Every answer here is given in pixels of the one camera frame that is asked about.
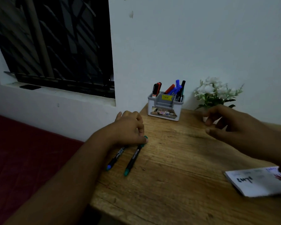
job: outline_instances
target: wall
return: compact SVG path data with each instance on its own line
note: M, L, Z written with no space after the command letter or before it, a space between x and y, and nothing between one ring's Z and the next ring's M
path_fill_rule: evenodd
M281 124L281 0L109 0L116 107L0 85L0 114L85 140L118 111L140 111L153 83L238 87L236 109ZM0 53L0 82L12 82Z

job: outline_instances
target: wood grain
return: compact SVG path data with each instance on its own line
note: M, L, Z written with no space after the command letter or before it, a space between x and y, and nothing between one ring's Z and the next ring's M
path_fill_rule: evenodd
M175 122L148 116L146 109L141 114L149 143L127 177L135 147L102 171L93 207L128 224L281 224L281 196L241 196L223 175L273 164L209 137L194 111L182 110Z

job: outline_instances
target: notebook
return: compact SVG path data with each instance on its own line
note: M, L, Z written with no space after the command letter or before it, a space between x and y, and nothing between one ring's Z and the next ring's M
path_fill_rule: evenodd
M281 194L278 166L226 171L225 176L246 197Z

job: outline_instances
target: green cap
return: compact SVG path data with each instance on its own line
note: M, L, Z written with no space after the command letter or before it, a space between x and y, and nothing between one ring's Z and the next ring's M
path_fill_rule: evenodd
M144 136L144 137L146 137L146 138L148 139L148 137L147 137L147 136ZM144 146L145 146L145 144L142 144L142 145L141 145L141 147L144 147Z
M124 172L124 176L126 177L129 174L129 172L130 172L130 170L126 169L125 172Z

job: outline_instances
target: green marker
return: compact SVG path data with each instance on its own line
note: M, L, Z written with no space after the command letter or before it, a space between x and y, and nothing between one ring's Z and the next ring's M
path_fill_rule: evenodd
M136 161L136 158L139 155L139 152L141 151L142 147L144 147L144 146L145 146L145 144L139 145L138 148L136 149L134 155L132 156L132 158L131 158L130 162L128 163L126 170L124 172L125 177L129 174L131 168L133 167L134 162Z

